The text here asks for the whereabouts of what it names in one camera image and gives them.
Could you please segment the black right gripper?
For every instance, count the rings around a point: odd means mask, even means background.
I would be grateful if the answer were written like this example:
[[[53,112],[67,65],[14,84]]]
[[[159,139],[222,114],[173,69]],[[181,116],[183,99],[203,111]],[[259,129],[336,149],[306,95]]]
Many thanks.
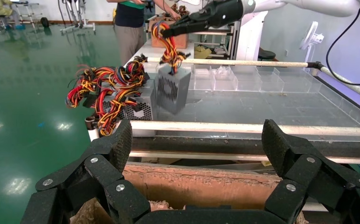
[[[213,0],[200,13],[184,15],[160,33],[163,38],[169,38],[202,32],[210,27],[220,28],[241,19],[242,16],[243,3],[241,0]]]

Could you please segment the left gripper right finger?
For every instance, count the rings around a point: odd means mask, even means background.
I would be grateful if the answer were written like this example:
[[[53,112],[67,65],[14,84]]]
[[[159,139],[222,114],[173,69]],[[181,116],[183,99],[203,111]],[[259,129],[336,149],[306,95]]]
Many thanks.
[[[308,198],[339,216],[342,224],[360,224],[360,174],[324,157],[309,140],[285,134],[275,121],[263,125],[262,145],[280,183],[264,209],[292,224]]]

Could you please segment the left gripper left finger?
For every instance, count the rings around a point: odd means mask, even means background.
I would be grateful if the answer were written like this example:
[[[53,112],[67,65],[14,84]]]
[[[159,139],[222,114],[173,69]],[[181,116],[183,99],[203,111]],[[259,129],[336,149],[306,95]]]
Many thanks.
[[[136,223],[151,206],[123,175],[131,148],[132,126],[123,120],[112,135],[93,140],[78,159],[36,183],[21,223],[68,224],[90,199],[101,202],[114,223]]]

